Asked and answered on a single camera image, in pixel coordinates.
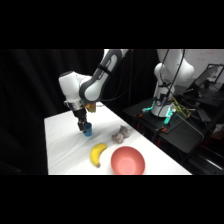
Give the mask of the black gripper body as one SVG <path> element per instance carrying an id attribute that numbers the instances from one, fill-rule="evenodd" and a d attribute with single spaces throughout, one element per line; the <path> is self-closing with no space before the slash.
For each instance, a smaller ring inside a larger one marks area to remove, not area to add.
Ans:
<path id="1" fill-rule="evenodd" d="M 86 109 L 80 109 L 73 112 L 74 116 L 78 119 L 79 122 L 87 122 Z"/>

